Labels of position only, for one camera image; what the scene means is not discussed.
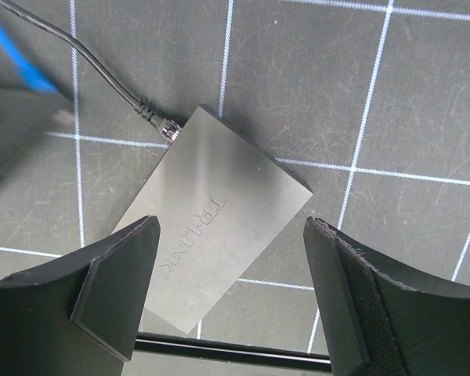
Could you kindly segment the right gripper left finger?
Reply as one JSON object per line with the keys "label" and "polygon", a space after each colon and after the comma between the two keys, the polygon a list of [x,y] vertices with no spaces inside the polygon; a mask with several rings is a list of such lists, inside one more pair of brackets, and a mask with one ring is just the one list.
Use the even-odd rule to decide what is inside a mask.
{"label": "right gripper left finger", "polygon": [[132,358],[160,238],[145,216],[0,280],[0,375],[119,375]]}

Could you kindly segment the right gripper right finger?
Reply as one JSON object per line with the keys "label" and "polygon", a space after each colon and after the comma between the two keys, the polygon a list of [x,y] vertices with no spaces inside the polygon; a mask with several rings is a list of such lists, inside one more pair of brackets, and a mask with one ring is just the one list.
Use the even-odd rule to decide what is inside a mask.
{"label": "right gripper right finger", "polygon": [[415,269],[322,219],[303,239],[335,375],[470,375],[470,286]]}

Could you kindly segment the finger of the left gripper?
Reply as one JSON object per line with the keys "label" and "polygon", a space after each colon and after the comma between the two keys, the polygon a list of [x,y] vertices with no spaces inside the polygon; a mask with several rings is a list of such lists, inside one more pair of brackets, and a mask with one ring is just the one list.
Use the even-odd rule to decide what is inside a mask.
{"label": "finger of the left gripper", "polygon": [[43,132],[73,124],[73,104],[59,92],[0,89],[0,186]]}

